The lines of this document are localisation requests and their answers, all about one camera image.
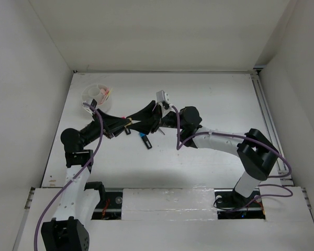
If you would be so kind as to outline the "pink cap black highlighter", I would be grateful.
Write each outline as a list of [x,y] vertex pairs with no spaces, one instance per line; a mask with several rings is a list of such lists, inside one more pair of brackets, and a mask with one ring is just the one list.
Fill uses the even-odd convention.
[[128,129],[128,128],[125,128],[125,133],[126,133],[126,135],[130,135],[130,134],[131,134],[131,131],[130,131],[130,129]]

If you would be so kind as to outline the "blue cap black highlighter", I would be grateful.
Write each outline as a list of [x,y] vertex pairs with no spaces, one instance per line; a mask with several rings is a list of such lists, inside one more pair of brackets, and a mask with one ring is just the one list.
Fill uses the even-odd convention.
[[144,133],[139,133],[144,145],[146,146],[146,148],[149,150],[149,149],[152,149],[152,145],[151,145],[151,142],[150,140],[148,139],[148,137],[144,134]]

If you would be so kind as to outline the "pink clear pen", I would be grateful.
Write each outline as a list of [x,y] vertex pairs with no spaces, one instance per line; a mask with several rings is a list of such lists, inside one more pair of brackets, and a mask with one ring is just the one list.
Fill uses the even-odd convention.
[[102,104],[105,100],[106,100],[106,98],[107,98],[107,96],[108,96],[108,93],[109,93],[109,89],[107,88],[107,89],[100,89],[100,93],[101,93],[101,95],[102,95],[102,98],[101,98],[101,101],[100,101],[100,104]]

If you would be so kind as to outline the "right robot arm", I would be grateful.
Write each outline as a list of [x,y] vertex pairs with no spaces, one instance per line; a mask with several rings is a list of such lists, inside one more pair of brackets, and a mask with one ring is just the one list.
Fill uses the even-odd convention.
[[244,173],[228,196],[231,207],[240,207],[250,201],[253,190],[266,181],[278,159],[276,148],[257,129],[245,135],[228,134],[210,130],[201,125],[202,118],[196,107],[177,110],[166,102],[150,102],[142,110],[129,115],[134,121],[129,126],[143,134],[157,129],[176,128],[177,146],[195,149],[213,149],[238,157]]

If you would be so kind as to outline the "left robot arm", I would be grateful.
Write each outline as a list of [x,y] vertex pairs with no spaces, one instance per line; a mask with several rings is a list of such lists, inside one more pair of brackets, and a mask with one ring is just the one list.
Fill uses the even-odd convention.
[[[88,182],[96,150],[85,147],[97,141],[101,146],[103,137],[119,135],[131,120],[110,116],[100,109],[91,109],[93,119],[81,130],[65,129],[60,140],[66,160],[65,185],[54,196],[41,214],[35,233],[40,233],[46,250],[88,250],[87,226],[96,207],[106,202],[102,182]],[[59,200],[58,207],[48,222],[43,221],[51,205]]]

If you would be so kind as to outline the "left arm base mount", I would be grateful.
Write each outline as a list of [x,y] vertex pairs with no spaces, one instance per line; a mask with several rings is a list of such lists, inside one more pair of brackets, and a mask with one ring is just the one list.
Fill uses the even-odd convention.
[[121,218],[122,189],[105,188],[101,181],[72,182],[68,188],[70,199],[67,210],[69,216],[86,224],[91,219],[117,220]]

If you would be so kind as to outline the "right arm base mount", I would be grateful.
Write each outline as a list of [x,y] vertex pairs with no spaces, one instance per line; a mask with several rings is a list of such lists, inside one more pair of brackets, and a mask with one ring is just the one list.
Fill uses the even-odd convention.
[[213,207],[217,209],[218,220],[265,220],[261,199],[249,203],[260,195],[259,189],[253,190],[248,198],[238,195],[233,189],[215,189]]

